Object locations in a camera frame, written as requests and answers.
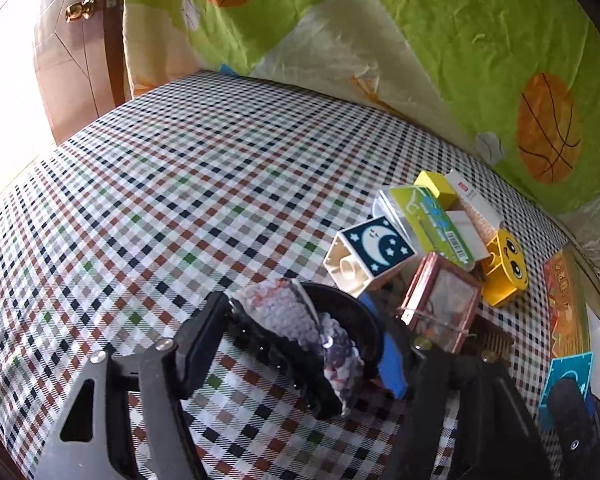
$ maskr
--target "crescent moon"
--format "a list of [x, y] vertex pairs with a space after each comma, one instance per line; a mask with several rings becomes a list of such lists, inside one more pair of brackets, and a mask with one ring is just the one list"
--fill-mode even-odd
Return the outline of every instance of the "crescent moon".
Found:
[[362, 233], [362, 247], [371, 259], [385, 267], [389, 267], [390, 263], [380, 253], [380, 240], [385, 236], [395, 236], [395, 232], [381, 225], [367, 227]]

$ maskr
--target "door knob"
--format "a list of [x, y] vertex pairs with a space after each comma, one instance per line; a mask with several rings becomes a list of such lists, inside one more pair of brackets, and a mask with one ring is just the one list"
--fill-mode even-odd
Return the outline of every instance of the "door knob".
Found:
[[96, 11], [96, 0], [84, 0], [68, 6], [64, 12], [64, 18], [67, 23], [76, 22], [80, 18], [88, 20]]

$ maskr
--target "checkered pattern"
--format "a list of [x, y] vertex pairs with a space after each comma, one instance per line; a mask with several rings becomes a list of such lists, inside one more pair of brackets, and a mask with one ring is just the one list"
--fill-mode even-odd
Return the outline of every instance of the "checkered pattern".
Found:
[[[0, 206], [0, 437], [16, 463], [32, 478], [88, 354], [128, 354], [173, 335], [213, 289], [275, 276], [330, 283], [331, 239], [368, 218], [379, 187], [452, 168], [525, 250], [528, 292], [479, 313], [513, 336], [510, 372], [535, 414], [549, 362], [542, 263], [566, 241], [554, 224], [476, 160], [384, 112], [199, 73], [95, 121]], [[377, 478], [403, 403], [368, 389], [348, 419], [317, 422], [253, 353], [226, 337], [185, 405], [211, 477]], [[149, 475], [141, 406], [135, 396], [130, 404]], [[457, 412], [451, 399], [441, 478]]]

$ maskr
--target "screw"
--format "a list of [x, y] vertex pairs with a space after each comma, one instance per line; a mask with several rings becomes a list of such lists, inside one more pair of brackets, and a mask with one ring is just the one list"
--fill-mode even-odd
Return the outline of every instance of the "screw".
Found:
[[494, 363], [498, 360], [498, 354], [491, 350], [483, 350], [482, 354], [480, 354], [480, 357], [482, 357], [482, 360], [485, 363]]
[[98, 350], [97, 352], [94, 352], [93, 354], [91, 354], [89, 361], [91, 361], [93, 364], [97, 365], [97, 364], [103, 362], [104, 359], [106, 359], [106, 358], [107, 358], [107, 353], [104, 350]]
[[163, 337], [162, 339], [158, 339], [155, 344], [157, 350], [171, 350], [173, 348], [174, 342], [170, 337]]
[[423, 335], [419, 335], [413, 342], [413, 345], [418, 350], [422, 350], [422, 351], [430, 350], [431, 349], [431, 339], [424, 337]]

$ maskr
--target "door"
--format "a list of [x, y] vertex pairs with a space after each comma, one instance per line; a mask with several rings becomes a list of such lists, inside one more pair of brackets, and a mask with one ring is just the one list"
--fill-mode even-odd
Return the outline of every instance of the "door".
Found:
[[67, 7], [84, 1], [42, 0], [36, 25], [36, 76], [58, 145], [125, 101], [120, 0], [73, 6], [68, 22]]

